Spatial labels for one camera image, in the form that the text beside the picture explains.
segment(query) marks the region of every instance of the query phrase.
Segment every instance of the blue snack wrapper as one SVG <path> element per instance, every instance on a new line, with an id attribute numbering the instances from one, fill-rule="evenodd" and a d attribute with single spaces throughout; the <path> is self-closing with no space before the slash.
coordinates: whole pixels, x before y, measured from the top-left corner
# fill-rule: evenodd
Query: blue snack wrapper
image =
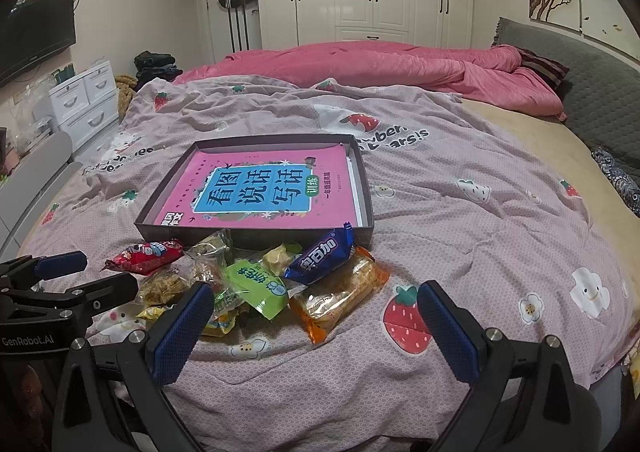
<path id="1" fill-rule="evenodd" d="M 347 262 L 353 253 L 351 223 L 334 228 L 304 254 L 293 261 L 283 278 L 301 285 L 311 285 Z"/>

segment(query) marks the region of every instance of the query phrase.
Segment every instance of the book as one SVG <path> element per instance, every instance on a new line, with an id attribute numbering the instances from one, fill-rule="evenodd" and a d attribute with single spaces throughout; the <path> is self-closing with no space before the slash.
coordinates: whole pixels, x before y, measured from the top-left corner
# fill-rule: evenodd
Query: book
<path id="1" fill-rule="evenodd" d="M 318 229 L 361 226 L 353 169 L 342 145 L 196 151 L 156 225 Z"/>

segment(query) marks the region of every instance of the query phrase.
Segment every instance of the metal screw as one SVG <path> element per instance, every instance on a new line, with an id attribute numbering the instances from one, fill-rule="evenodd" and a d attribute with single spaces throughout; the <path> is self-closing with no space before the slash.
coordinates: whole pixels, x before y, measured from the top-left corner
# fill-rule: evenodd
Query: metal screw
<path id="1" fill-rule="evenodd" d="M 134 344 L 138 344 L 145 339 L 145 332 L 140 329 L 136 329 L 129 333 L 129 342 L 133 342 Z"/>
<path id="2" fill-rule="evenodd" d="M 498 340 L 502 340 L 502 331 L 500 331 L 499 329 L 495 328 L 495 327 L 490 327 L 487 331 L 486 331 L 486 337 L 491 340 L 491 342 L 497 342 Z"/>
<path id="3" fill-rule="evenodd" d="M 82 337 L 76 338 L 73 342 L 71 342 L 71 349 L 75 349 L 76 351 L 82 349 L 84 347 L 84 342 L 85 340 Z"/>
<path id="4" fill-rule="evenodd" d="M 554 349 L 558 348 L 560 347 L 560 339 L 554 335 L 549 335 L 546 338 L 546 345 L 548 345 L 549 347 L 553 347 Z"/>

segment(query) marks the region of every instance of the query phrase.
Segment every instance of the blue patterned cloth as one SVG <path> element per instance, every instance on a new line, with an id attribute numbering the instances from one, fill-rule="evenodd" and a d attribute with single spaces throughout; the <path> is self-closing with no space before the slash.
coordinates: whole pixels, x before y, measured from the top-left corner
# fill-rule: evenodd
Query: blue patterned cloth
<path id="1" fill-rule="evenodd" d="M 625 205 L 631 209 L 636 216 L 640 217 L 640 187 L 636 185 L 633 178 L 625 171 L 616 167 L 616 161 L 609 153 L 601 147 L 591 152 L 591 156 L 596 161 L 600 170 L 616 189 Z"/>

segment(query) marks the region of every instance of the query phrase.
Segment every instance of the pink duvet cover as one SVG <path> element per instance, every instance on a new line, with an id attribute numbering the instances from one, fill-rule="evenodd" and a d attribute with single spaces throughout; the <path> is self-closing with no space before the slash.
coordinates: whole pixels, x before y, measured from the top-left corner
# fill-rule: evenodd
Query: pink duvet cover
<path id="1" fill-rule="evenodd" d="M 228 55 L 213 66 L 186 71 L 174 84 L 227 75 L 261 75 L 311 87 L 335 78 L 344 86 L 404 84 L 460 93 L 534 116 L 562 113 L 562 102 L 533 71 L 521 68 L 516 48 L 442 50 L 383 41 L 306 44 L 282 50 Z"/>

